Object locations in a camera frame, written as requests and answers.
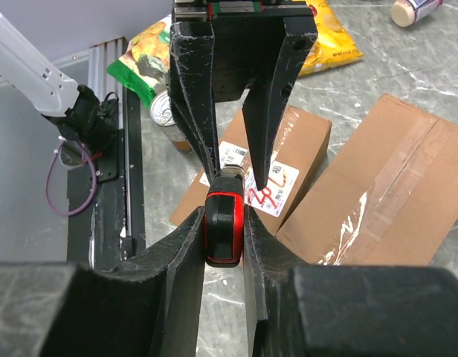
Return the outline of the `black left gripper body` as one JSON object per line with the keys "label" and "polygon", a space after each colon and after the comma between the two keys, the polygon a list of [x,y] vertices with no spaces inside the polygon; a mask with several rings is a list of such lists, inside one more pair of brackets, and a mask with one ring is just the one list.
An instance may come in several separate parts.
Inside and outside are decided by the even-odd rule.
{"label": "black left gripper body", "polygon": [[209,22],[215,35],[212,90],[216,101],[238,100],[283,27],[279,18],[313,21],[305,1],[174,1],[176,22]]}

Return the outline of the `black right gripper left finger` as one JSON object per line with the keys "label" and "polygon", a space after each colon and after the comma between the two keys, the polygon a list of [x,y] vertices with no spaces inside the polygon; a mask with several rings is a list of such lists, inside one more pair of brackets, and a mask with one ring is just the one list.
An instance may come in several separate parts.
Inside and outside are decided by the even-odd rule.
{"label": "black right gripper left finger", "polygon": [[109,271],[0,263],[0,356],[194,356],[204,210]]}

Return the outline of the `labelled cardboard express box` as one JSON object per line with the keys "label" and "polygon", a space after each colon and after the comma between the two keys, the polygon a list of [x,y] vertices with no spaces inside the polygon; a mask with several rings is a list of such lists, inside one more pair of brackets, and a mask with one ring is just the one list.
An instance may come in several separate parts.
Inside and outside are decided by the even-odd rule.
{"label": "labelled cardboard express box", "polygon": [[216,173],[214,158],[222,167],[239,165],[244,170],[245,203],[255,211],[270,234],[275,234],[306,195],[315,173],[326,157],[332,123],[303,109],[286,108],[274,140],[264,144],[265,121],[245,120],[242,112],[223,135],[214,119],[188,117],[184,133],[204,166],[170,217],[180,225],[206,199]]}

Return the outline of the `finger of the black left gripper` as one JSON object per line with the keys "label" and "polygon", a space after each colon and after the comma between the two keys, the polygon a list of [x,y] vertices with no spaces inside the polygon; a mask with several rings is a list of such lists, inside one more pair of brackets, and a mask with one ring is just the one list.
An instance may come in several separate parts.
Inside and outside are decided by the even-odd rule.
{"label": "finger of the black left gripper", "polygon": [[276,18],[259,36],[257,69],[242,107],[259,190],[268,183],[275,138],[294,83],[316,39],[313,16]]}
{"label": "finger of the black left gripper", "polygon": [[172,115],[198,156],[208,181],[220,168],[212,91],[214,42],[209,22],[174,22],[170,28]]}

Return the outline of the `plain taped cardboard box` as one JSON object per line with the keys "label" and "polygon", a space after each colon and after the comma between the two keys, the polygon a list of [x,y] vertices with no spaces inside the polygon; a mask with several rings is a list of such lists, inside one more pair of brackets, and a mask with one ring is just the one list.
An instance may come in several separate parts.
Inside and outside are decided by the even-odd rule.
{"label": "plain taped cardboard box", "polygon": [[458,124],[379,98],[278,231],[308,263],[425,266],[458,218]]}

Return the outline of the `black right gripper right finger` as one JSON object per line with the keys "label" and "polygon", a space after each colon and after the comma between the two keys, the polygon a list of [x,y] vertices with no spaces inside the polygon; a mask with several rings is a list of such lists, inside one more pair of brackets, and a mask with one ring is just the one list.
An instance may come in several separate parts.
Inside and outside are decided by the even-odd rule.
{"label": "black right gripper right finger", "polygon": [[458,279],[443,268],[306,263],[245,208],[250,356],[458,356]]}

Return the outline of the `red black box cutter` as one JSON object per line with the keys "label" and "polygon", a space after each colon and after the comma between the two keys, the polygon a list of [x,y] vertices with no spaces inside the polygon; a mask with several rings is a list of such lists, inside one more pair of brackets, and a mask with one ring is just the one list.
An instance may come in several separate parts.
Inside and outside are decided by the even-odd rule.
{"label": "red black box cutter", "polygon": [[214,177],[204,203],[206,263],[233,268],[242,256],[245,221],[244,170],[228,164]]}

